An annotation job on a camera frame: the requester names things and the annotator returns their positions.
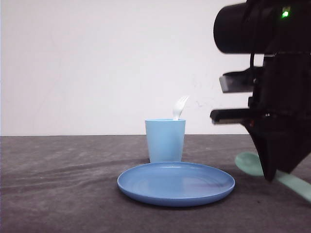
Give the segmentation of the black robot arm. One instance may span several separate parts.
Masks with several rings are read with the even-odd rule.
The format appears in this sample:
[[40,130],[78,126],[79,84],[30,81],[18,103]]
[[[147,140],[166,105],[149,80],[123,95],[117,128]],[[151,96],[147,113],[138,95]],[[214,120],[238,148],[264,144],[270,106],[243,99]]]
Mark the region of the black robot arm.
[[213,27],[226,54],[264,56],[220,77],[224,93],[251,92],[247,108],[215,109],[214,124],[241,124],[259,154],[266,180],[292,172],[311,151],[311,3],[248,0],[222,8]]

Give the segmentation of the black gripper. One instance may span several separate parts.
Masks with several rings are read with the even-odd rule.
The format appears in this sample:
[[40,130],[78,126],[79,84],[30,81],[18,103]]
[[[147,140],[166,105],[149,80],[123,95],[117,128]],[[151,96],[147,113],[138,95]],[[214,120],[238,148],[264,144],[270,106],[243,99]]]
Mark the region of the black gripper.
[[241,124],[257,149],[264,177],[291,173],[311,153],[311,56],[264,57],[248,107],[215,109],[214,124]]

